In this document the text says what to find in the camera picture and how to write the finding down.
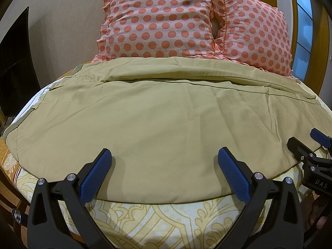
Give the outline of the khaki beige pants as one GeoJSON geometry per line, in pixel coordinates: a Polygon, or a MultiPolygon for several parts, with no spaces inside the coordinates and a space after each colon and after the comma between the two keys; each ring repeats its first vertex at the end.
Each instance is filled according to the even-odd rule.
{"type": "Polygon", "coordinates": [[[295,165],[290,137],[318,149],[313,128],[330,135],[331,113],[293,78],[225,60],[134,57],[87,63],[47,86],[3,138],[50,182],[107,148],[115,165],[99,199],[178,204],[231,192],[220,148],[274,178],[295,165]]]}

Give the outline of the yellow patterned bed sheet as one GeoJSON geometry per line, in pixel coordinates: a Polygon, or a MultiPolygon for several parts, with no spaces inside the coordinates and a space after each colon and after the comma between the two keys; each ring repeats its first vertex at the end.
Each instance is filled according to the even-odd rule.
{"type": "MultiPolygon", "coordinates": [[[[322,107],[331,113],[310,88],[297,83],[314,94],[322,107]]],[[[19,113],[44,88],[33,92],[19,113]]],[[[8,159],[21,166],[12,153],[8,159]]],[[[292,168],[274,178],[293,178],[298,195],[303,198],[307,191],[302,186],[302,174],[295,162],[292,168]]],[[[32,200],[37,180],[38,177],[21,166],[15,185],[28,201],[32,200]]],[[[117,248],[211,248],[226,234],[244,206],[232,192],[217,198],[178,204],[113,202],[99,199],[98,194],[87,206],[88,211],[117,248]]]]}

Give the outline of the wooden framed window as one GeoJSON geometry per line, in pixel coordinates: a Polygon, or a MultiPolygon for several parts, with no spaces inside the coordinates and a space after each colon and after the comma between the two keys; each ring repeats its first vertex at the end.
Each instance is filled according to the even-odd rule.
{"type": "Polygon", "coordinates": [[[329,17],[319,0],[261,0],[285,11],[290,25],[293,76],[320,93],[330,52],[329,17]]]}

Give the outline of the pink polka dot pillow right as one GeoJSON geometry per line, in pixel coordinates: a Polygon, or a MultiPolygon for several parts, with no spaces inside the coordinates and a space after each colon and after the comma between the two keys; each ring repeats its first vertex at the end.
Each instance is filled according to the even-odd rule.
{"type": "Polygon", "coordinates": [[[288,25],[278,8],[260,0],[212,0],[212,6],[221,58],[292,76],[288,25]]]}

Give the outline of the pink polka dot pillow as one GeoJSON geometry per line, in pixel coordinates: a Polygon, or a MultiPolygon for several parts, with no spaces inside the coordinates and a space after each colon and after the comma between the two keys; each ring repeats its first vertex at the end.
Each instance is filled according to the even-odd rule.
{"type": "Polygon", "coordinates": [[[221,59],[212,0],[103,0],[105,21],[93,61],[120,57],[221,59]]]}
{"type": "Polygon", "coordinates": [[[278,8],[260,0],[212,0],[212,6],[221,58],[292,76],[288,25],[278,8]]]}

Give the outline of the pink polka dot pillow left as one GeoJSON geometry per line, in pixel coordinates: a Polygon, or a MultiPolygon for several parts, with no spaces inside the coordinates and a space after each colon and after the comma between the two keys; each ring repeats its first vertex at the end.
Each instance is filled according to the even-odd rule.
{"type": "Polygon", "coordinates": [[[105,21],[93,61],[120,57],[221,59],[212,0],[103,0],[105,21]]]}

